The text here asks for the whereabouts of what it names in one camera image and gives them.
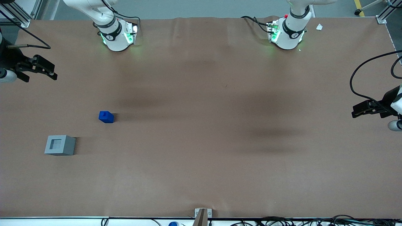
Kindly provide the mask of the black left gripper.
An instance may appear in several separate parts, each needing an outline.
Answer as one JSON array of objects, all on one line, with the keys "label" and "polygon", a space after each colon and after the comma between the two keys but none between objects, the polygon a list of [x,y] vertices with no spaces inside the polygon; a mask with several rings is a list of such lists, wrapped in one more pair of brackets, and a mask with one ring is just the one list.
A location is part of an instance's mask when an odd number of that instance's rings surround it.
[{"label": "black left gripper", "polygon": [[386,107],[388,110],[377,111],[376,110],[377,104],[375,102],[373,102],[371,100],[365,100],[365,101],[360,102],[359,104],[356,104],[353,106],[352,117],[357,118],[357,117],[364,116],[364,115],[374,115],[374,114],[380,114],[380,118],[382,118],[382,119],[389,117],[389,116],[398,117],[399,113],[397,113],[397,111],[391,107],[391,104],[396,99],[399,90],[400,90],[400,87],[397,86],[397,87],[387,91],[384,94],[382,100],[379,101],[379,103],[383,107]]}]

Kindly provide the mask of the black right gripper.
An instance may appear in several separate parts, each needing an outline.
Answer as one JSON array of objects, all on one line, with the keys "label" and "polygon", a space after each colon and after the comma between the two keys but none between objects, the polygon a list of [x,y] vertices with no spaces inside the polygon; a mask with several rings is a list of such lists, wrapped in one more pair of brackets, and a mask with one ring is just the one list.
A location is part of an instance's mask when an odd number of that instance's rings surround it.
[{"label": "black right gripper", "polygon": [[17,48],[2,47],[0,56],[1,78],[29,78],[24,72],[41,73],[57,80],[55,65],[40,55],[31,59]]}]

